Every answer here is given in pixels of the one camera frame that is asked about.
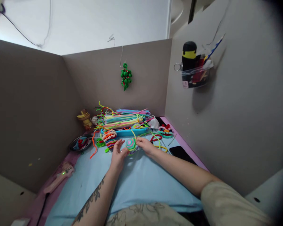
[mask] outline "blue tray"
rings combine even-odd
[[[136,136],[141,135],[147,132],[148,128],[142,129],[132,129]],[[116,130],[116,134],[118,137],[133,137],[133,133],[131,130]]]

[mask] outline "light blue mat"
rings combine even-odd
[[[171,140],[163,138],[162,146],[168,145]],[[179,146],[176,140],[167,148],[175,146]],[[63,187],[45,226],[70,225],[73,222],[110,166],[112,153],[105,153],[104,150],[105,147],[99,148],[90,159],[95,151],[91,147],[79,157],[75,172]],[[126,157],[108,215],[137,203],[153,202],[166,203],[177,212],[195,212],[202,209],[198,198],[141,150]]]

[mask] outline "yellow figurine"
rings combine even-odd
[[[90,119],[90,114],[87,112],[86,109],[83,109],[81,111],[81,114],[77,116],[79,121],[83,122],[83,125],[85,127],[85,130],[91,130],[92,129],[92,121]]]

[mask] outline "pen holder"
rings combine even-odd
[[[211,59],[201,66],[190,70],[182,71],[183,88],[196,88],[205,85],[210,77],[210,70],[214,66]]]

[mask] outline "hand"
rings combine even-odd
[[[136,144],[144,149],[147,156],[151,157],[153,152],[156,151],[156,147],[146,138],[138,137],[136,138]]]
[[[113,147],[113,152],[112,152],[112,158],[111,158],[111,164],[110,164],[110,169],[113,172],[116,172],[118,174],[121,173],[124,167],[124,159],[125,157],[129,154],[129,150],[127,148],[123,148],[120,151],[121,146],[125,140],[118,140]]]

